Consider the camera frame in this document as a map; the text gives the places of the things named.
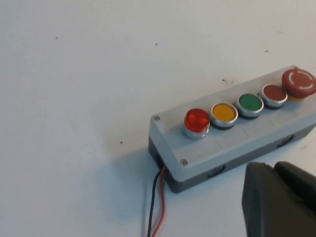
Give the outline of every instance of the dark gray base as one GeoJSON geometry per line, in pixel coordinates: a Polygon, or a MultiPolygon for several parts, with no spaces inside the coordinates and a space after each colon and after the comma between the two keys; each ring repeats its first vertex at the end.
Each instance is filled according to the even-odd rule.
{"type": "MultiPolygon", "coordinates": [[[[225,164],[222,164],[216,168],[210,169],[209,171],[199,174],[195,177],[192,177],[191,179],[188,179],[186,181],[183,182],[178,182],[176,181],[173,177],[172,174],[169,172],[168,167],[165,173],[165,180],[167,181],[170,189],[174,192],[174,193],[180,193],[188,188],[191,188],[201,182],[204,182],[220,173],[226,172],[230,169],[233,169],[241,164],[244,164],[246,162],[249,162],[257,157],[263,156],[266,153],[269,153],[271,151],[276,150],[277,148],[280,148],[286,144],[289,144],[291,142],[294,142],[300,138],[305,137],[307,134],[309,134],[310,131],[312,131],[312,129],[315,127],[316,124],[309,126],[305,129],[302,129],[294,134],[288,135],[282,139],[279,139],[277,141],[273,141],[270,144],[265,145],[264,147],[260,147],[252,152],[249,152],[247,154],[244,154],[240,157],[235,158],[234,160],[231,160],[225,164]]],[[[158,150],[156,149],[154,143],[152,142],[151,138],[149,137],[149,152],[152,155],[152,157],[154,158],[156,164],[158,165],[159,168],[162,168],[163,166],[165,166],[165,164],[163,163],[163,160],[161,159],[161,156],[158,152],[158,150]]]]}

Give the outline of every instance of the emergency stop button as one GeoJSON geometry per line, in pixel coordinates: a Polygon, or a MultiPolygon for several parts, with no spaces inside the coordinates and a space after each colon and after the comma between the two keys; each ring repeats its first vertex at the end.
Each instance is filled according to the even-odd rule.
{"type": "Polygon", "coordinates": [[[301,100],[316,92],[316,79],[305,70],[292,68],[283,74],[282,87],[289,99],[301,100]]]}

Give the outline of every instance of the wire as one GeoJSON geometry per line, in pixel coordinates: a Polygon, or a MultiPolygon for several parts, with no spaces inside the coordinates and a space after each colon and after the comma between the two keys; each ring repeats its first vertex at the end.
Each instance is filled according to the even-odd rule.
{"type": "Polygon", "coordinates": [[[161,197],[161,205],[162,205],[161,216],[160,216],[159,222],[157,224],[157,227],[155,228],[155,230],[153,232],[152,237],[156,236],[156,234],[157,234],[157,232],[159,230],[159,227],[162,224],[162,221],[163,221],[163,218],[164,218],[164,212],[165,212],[164,193],[163,193],[163,175],[164,175],[164,173],[165,173],[165,167],[162,168],[161,174],[160,174],[160,178],[159,178],[160,197],[161,197]]]}
{"type": "Polygon", "coordinates": [[[155,179],[154,179],[154,183],[153,183],[152,203],[150,204],[147,237],[150,237],[150,234],[152,231],[152,218],[153,218],[153,210],[154,210],[154,202],[155,202],[156,183],[157,183],[157,179],[158,179],[161,171],[162,171],[162,169],[156,174],[155,179]]]}
{"type": "Polygon", "coordinates": [[[153,219],[153,211],[154,211],[154,202],[155,202],[155,192],[156,192],[156,184],[157,184],[157,179],[158,177],[160,176],[160,174],[162,174],[160,176],[160,195],[161,195],[161,202],[162,202],[162,213],[161,213],[161,218],[159,220],[159,223],[153,233],[153,236],[156,235],[160,225],[161,225],[161,222],[162,222],[162,218],[164,216],[164,197],[163,197],[163,186],[162,186],[162,182],[163,182],[163,174],[165,172],[165,168],[163,167],[155,176],[155,179],[154,179],[154,183],[153,183],[153,191],[152,191],[152,202],[151,202],[151,205],[150,205],[150,212],[149,212],[149,221],[148,221],[148,232],[147,232],[147,237],[151,237],[150,234],[151,234],[151,231],[152,231],[152,219],[153,219]]]}

